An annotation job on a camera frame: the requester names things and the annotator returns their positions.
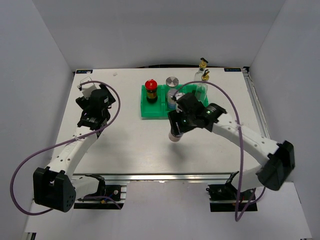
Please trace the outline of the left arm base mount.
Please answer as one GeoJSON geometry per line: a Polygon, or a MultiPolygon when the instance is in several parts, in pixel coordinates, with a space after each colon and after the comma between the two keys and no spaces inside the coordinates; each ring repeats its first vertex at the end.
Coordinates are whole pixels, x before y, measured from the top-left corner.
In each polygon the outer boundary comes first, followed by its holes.
{"type": "Polygon", "coordinates": [[[76,192],[75,209],[121,210],[124,206],[128,185],[125,181],[86,174],[74,176],[71,183],[76,192]]]}

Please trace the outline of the clear glass cruet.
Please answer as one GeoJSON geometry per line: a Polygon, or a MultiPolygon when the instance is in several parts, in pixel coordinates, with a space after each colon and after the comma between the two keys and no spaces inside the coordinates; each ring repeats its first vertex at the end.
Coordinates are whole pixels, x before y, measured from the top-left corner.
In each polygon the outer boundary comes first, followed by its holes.
{"type": "Polygon", "coordinates": [[[209,73],[210,71],[206,69],[203,73],[198,73],[197,77],[194,79],[195,81],[199,81],[199,83],[196,84],[195,97],[202,103],[205,102],[207,96],[208,86],[206,82],[210,78],[209,73]]]}

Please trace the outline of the red-lid dark sauce jar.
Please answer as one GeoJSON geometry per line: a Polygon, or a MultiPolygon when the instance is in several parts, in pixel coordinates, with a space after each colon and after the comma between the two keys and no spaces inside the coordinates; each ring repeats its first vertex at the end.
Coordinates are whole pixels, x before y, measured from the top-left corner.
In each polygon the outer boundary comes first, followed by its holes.
{"type": "Polygon", "coordinates": [[[158,83],[154,79],[147,80],[144,84],[146,91],[146,100],[149,103],[155,103],[158,100],[158,83]]]}

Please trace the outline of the blue-label white shaker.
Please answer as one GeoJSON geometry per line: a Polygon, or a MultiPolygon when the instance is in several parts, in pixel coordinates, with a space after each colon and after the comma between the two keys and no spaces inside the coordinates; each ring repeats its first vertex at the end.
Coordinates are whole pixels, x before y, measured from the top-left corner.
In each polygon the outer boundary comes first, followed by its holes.
{"type": "Polygon", "coordinates": [[[167,109],[170,111],[175,110],[176,106],[177,106],[176,101],[173,99],[176,92],[177,92],[177,89],[175,89],[175,88],[171,88],[167,92],[167,96],[166,96],[167,97],[167,109]]]}

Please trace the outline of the silver-lid white powder jar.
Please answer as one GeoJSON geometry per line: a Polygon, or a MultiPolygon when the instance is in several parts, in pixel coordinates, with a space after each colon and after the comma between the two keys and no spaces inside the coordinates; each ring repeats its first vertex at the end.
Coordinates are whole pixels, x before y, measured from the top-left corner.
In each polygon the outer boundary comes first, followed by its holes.
{"type": "Polygon", "coordinates": [[[179,79],[175,76],[170,76],[165,80],[165,86],[167,90],[177,89],[179,85],[179,79]]]}

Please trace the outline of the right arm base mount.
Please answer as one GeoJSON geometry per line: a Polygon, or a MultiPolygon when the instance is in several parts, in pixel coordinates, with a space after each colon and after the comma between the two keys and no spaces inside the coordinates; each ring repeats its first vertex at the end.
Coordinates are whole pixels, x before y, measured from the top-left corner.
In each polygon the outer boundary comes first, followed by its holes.
{"type": "MultiPolygon", "coordinates": [[[[231,180],[233,180],[238,173],[239,171],[232,173],[224,184],[208,185],[206,191],[209,194],[211,212],[235,212],[237,190],[231,185],[231,180]]],[[[252,193],[254,193],[253,188],[240,193],[238,213],[243,210],[252,193]]],[[[257,204],[252,203],[254,200],[256,200],[255,195],[253,195],[250,205],[246,208],[246,212],[258,211],[257,204]]]]}

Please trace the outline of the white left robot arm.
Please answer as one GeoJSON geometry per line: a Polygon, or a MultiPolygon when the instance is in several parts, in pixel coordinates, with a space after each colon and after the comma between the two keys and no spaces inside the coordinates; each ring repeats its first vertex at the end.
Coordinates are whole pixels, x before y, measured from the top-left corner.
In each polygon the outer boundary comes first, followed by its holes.
{"type": "Polygon", "coordinates": [[[34,202],[61,212],[68,212],[76,200],[105,196],[105,179],[97,174],[86,174],[73,180],[74,172],[97,141],[108,123],[113,122],[109,109],[120,99],[114,97],[102,82],[88,81],[78,86],[83,96],[76,99],[82,109],[80,120],[70,143],[45,168],[33,173],[34,202]]]}

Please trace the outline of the red-label lid small jar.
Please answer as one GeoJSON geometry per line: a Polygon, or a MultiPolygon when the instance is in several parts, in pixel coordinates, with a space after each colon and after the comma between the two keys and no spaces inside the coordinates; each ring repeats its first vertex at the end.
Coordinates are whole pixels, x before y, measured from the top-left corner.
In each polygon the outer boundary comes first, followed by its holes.
{"type": "Polygon", "coordinates": [[[177,143],[177,142],[180,141],[180,139],[182,138],[183,135],[184,135],[183,133],[178,134],[178,135],[174,135],[174,134],[170,131],[169,134],[168,134],[168,138],[169,138],[172,142],[177,143]]]}

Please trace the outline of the glass cruet with dark spice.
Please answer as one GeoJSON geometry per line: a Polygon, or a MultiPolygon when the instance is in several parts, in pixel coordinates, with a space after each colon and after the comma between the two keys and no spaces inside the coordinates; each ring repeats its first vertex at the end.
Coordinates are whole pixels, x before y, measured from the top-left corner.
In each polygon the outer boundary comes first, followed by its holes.
{"type": "Polygon", "coordinates": [[[194,75],[194,81],[201,81],[202,80],[202,75],[204,74],[206,68],[208,65],[208,61],[204,58],[200,58],[200,63],[198,65],[198,71],[194,75]]]}

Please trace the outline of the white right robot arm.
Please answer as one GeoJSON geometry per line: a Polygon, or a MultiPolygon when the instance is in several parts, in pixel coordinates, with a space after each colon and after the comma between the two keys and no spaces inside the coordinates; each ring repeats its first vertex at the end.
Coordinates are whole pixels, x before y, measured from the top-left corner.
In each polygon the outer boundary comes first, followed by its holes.
{"type": "Polygon", "coordinates": [[[244,191],[258,187],[278,191],[295,168],[294,146],[289,141],[279,143],[239,126],[224,108],[215,103],[204,106],[193,93],[177,93],[172,100],[176,108],[168,113],[171,141],[179,141],[193,129],[206,129],[234,143],[258,162],[257,167],[230,175],[223,188],[229,198],[236,200],[244,191]]]}

